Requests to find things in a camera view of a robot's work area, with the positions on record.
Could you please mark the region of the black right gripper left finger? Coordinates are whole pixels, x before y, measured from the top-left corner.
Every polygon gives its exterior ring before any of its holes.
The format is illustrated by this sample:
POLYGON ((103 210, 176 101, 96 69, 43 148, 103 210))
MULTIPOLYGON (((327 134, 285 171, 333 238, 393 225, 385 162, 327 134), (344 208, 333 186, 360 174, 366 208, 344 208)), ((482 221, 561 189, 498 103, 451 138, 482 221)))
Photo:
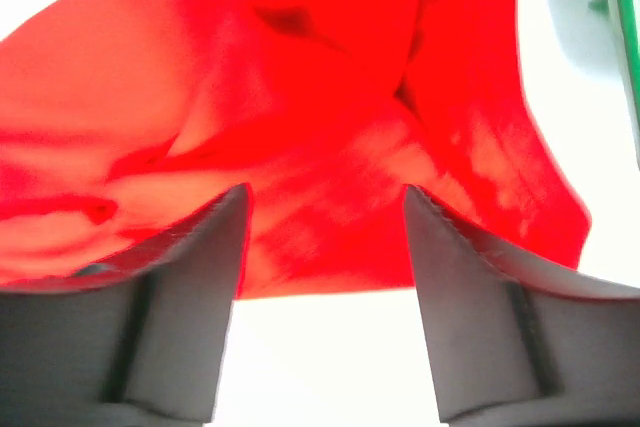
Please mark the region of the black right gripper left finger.
POLYGON ((70 277, 1 291, 5 426, 201 426, 246 246, 246 185, 70 277))

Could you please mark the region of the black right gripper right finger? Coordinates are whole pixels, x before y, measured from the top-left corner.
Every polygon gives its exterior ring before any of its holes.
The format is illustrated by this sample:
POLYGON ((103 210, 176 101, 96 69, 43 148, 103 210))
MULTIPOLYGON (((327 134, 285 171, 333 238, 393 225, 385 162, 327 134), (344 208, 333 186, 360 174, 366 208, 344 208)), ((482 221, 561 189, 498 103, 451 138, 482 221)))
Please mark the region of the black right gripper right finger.
POLYGON ((636 288, 537 256, 415 186, 404 219, 443 423, 638 424, 636 288))

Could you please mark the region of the red t-shirt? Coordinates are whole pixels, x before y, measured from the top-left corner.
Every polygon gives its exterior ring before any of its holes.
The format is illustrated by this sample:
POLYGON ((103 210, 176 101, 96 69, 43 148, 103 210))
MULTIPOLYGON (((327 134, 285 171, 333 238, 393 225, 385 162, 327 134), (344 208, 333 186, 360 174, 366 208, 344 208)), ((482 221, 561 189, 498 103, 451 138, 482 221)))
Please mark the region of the red t-shirt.
POLYGON ((252 189, 240 295, 409 287, 401 198, 564 267, 590 229, 530 116, 516 0, 57 0, 1 43, 1 281, 252 189))

